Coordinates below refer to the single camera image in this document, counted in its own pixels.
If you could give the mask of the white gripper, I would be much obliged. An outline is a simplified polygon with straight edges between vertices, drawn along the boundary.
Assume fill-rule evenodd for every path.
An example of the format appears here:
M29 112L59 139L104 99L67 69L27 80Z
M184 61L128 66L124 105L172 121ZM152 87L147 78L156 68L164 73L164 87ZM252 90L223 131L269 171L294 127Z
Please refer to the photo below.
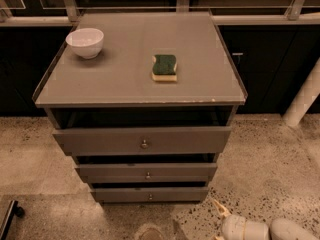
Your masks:
M269 227L265 223L254 222L231 212L213 200L219 215L224 218L221 226L222 236L225 240L270 240ZM223 240L223 237L212 236L211 240Z

